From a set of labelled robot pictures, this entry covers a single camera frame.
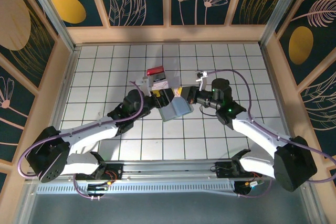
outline beige circle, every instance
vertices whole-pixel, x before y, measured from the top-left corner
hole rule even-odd
[[[289,58],[296,64],[304,63],[313,48],[314,36],[311,30],[305,26],[299,26],[294,30],[289,40]]]
[[[0,0],[0,45],[21,50],[30,37],[29,9],[23,0]]]

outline leaf illustration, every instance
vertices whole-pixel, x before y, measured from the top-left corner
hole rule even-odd
[[[307,17],[311,26],[328,27],[328,24],[336,18],[336,0],[317,0],[307,14],[293,18],[291,21],[302,17]]]

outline wire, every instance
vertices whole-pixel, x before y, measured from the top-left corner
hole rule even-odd
[[[287,140],[287,139],[284,139],[276,134],[274,134],[273,132],[269,131],[268,129],[262,127],[260,124],[258,124],[256,121],[253,120],[252,116],[251,116],[251,107],[252,107],[252,98],[251,98],[251,91],[250,91],[250,87],[248,86],[248,83],[246,81],[246,79],[244,78],[244,76],[239,73],[238,71],[236,70],[233,70],[233,69],[222,69],[222,70],[215,70],[215,71],[212,71],[212,72],[209,72],[208,75],[210,74],[214,74],[214,73],[218,73],[218,72],[224,72],[224,71],[229,71],[229,72],[233,72],[233,73],[236,73],[237,75],[239,75],[243,82],[245,83],[246,85],[246,88],[247,88],[247,92],[248,92],[248,101],[249,101],[249,105],[248,105],[248,109],[247,109],[247,114],[248,114],[248,117],[249,119],[251,120],[252,124],[254,126],[256,126],[257,128],[259,128],[261,131],[264,131],[266,132],[267,134],[277,138],[279,141],[282,141],[282,142],[285,142],[285,143],[288,143],[288,144],[291,144],[291,145],[295,145],[297,147],[300,147],[300,148],[303,148],[303,149],[306,149],[306,150],[309,150],[311,152],[315,152],[315,153],[318,153],[322,156],[324,156],[325,158],[328,158],[329,160],[331,160],[335,165],[336,165],[336,159],[334,159],[332,156],[328,155],[327,153],[324,153],[322,151],[319,151],[317,149],[314,149],[312,147],[309,147],[309,146],[306,146],[306,145],[303,145],[303,144],[299,144],[299,143],[295,143],[293,141],[290,141],[290,140]],[[334,179],[336,179],[336,173],[334,175],[332,175],[331,177],[329,178],[326,178],[326,179],[321,179],[321,180],[307,180],[307,182],[309,183],[325,183],[325,182],[330,182],[330,181],[333,181]]]
[[[133,84],[136,89],[138,90],[139,94],[140,94],[140,100],[141,100],[141,103],[140,103],[140,108],[139,110],[137,111],[137,113],[135,113],[134,115],[128,117],[128,118],[123,118],[123,119],[116,119],[116,120],[108,120],[108,121],[105,121],[105,122],[100,122],[100,123],[96,123],[94,125],[91,125],[91,126],[88,126],[88,127],[84,127],[82,129],[79,129],[79,130],[76,130],[76,131],[73,131],[72,133],[64,133],[64,134],[60,134],[60,135],[56,135],[56,136],[51,136],[51,137],[48,137],[48,138],[45,138],[43,140],[40,140],[36,143],[34,143],[31,147],[29,147],[27,150],[25,150],[21,157],[19,158],[18,162],[17,162],[17,171],[19,172],[19,174],[24,177],[24,178],[34,178],[36,177],[37,175],[36,174],[31,174],[31,175],[28,175],[26,173],[24,173],[22,171],[22,168],[21,168],[21,164],[22,164],[22,161],[23,159],[26,157],[26,155],[32,150],[34,149],[36,146],[39,146],[39,145],[42,145],[44,143],[47,143],[49,141],[52,141],[52,140],[55,140],[55,139],[58,139],[58,138],[61,138],[61,137],[67,137],[67,136],[70,136],[70,135],[75,135],[75,134],[78,134],[80,132],[83,132],[83,131],[87,131],[89,129],[92,129],[94,127],[97,127],[97,126],[100,126],[100,125],[105,125],[105,124],[109,124],[109,123],[119,123],[119,122],[124,122],[124,121],[128,121],[128,120],[131,120],[135,117],[137,117],[141,111],[143,110],[143,104],[144,104],[144,97],[143,97],[143,93],[142,91],[140,90],[140,88],[135,84],[135,82],[133,81],[130,81],[131,84]],[[44,174],[42,174],[41,176],[41,173],[38,174],[38,177],[43,177],[46,173],[48,172],[48,170],[45,171]]]
[[[204,112],[203,112],[203,109],[202,109],[202,108],[204,107],[203,105],[201,105],[201,106],[199,106],[199,107],[200,107],[200,112],[201,112],[203,115],[216,116],[216,115],[210,115],[210,114],[204,113]]]

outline purple cable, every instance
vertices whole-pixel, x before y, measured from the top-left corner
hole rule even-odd
[[[267,186],[267,189],[262,194],[259,194],[259,195],[256,195],[256,196],[249,196],[249,195],[239,194],[238,196],[239,197],[243,197],[243,198],[260,198],[260,197],[266,195],[269,192],[269,190],[271,189],[272,181],[273,181],[273,179],[271,178],[271,180],[269,181],[269,184]]]
[[[309,147],[309,146],[305,146],[305,145],[302,145],[302,144],[298,144],[298,143],[295,143],[293,141],[290,141],[290,140],[287,140],[287,139],[284,139],[282,137],[279,137],[278,135],[274,134],[273,132],[270,132],[269,130],[267,130],[266,128],[262,127],[261,125],[259,125],[256,121],[253,120],[252,116],[251,116],[251,106],[252,106],[252,98],[251,98],[251,91],[250,91],[250,87],[248,86],[247,84],[247,81],[246,79],[242,76],[242,74],[240,74],[239,72],[237,72],[236,70],[233,70],[233,69],[222,69],[222,70],[216,70],[216,71],[212,71],[212,72],[209,72],[209,74],[213,74],[213,73],[218,73],[218,72],[224,72],[224,71],[229,71],[229,72],[233,72],[233,73],[236,73],[238,74],[242,80],[244,81],[246,87],[247,87],[247,92],[248,92],[248,100],[249,100],[249,106],[248,106],[248,109],[247,109],[247,114],[248,114],[248,117],[249,119],[251,120],[252,124],[255,125],[257,128],[259,128],[260,130],[266,132],[267,134],[277,138],[278,140],[282,141],[282,142],[285,142],[285,143],[288,143],[288,144],[292,144],[292,145],[295,145],[297,147],[300,147],[300,148],[303,148],[303,149],[306,149],[306,150],[309,150],[311,152],[315,152],[315,153],[318,153],[326,158],[328,158],[329,160],[331,160],[335,165],[336,165],[336,159],[334,159],[332,156],[328,155],[327,153],[324,153],[322,151],[319,151],[317,149],[314,149],[312,147]],[[325,183],[325,182],[329,182],[329,181],[333,181],[334,179],[336,178],[336,173],[329,177],[329,178],[326,178],[326,179],[321,179],[321,180],[308,180],[307,182],[309,183]]]
[[[83,131],[87,131],[87,130],[89,130],[89,129],[91,129],[91,128],[94,128],[94,127],[97,127],[97,126],[99,126],[99,125],[104,125],[104,124],[108,124],[108,123],[119,123],[119,122],[124,122],[124,121],[131,120],[131,119],[137,117],[137,116],[141,113],[141,111],[142,111],[142,109],[143,109],[143,104],[144,104],[143,93],[142,93],[142,91],[140,90],[140,88],[135,84],[135,82],[130,81],[130,83],[132,83],[132,84],[137,88],[137,90],[138,90],[138,92],[139,92],[139,94],[140,94],[140,108],[139,108],[139,110],[137,111],[136,114],[134,114],[134,115],[132,115],[132,116],[130,116],[130,117],[128,117],[128,118],[122,118],[122,119],[116,119],[116,120],[109,120],[109,121],[105,121],[105,122],[102,122],[102,123],[96,123],[96,124],[94,124],[94,125],[91,125],[91,126],[82,128],[82,129],[80,129],[80,130],[76,130],[76,131],[72,132],[72,135],[75,135],[75,134],[80,133],[80,132],[83,132]],[[51,137],[45,138],[45,139],[43,139],[43,140],[41,140],[41,141],[38,141],[38,142],[34,143],[31,147],[29,147],[27,150],[25,150],[25,151],[22,153],[21,157],[19,158],[19,160],[18,160],[18,162],[17,162],[17,171],[19,172],[19,174],[20,174],[22,177],[24,177],[24,178],[34,178],[34,177],[36,177],[36,174],[28,175],[28,174],[25,174],[25,173],[22,171],[22,169],[21,169],[21,163],[22,163],[23,159],[25,158],[25,156],[26,156],[32,149],[34,149],[34,148],[35,148],[36,146],[38,146],[38,145],[44,144],[44,143],[46,143],[46,142],[49,142],[49,141],[51,141],[51,140],[55,140],[55,139],[58,139],[58,138],[61,138],[61,137],[70,136],[70,135],[71,135],[71,133],[64,133],[64,134],[60,134],[60,135],[57,135],[57,136],[51,136]]]

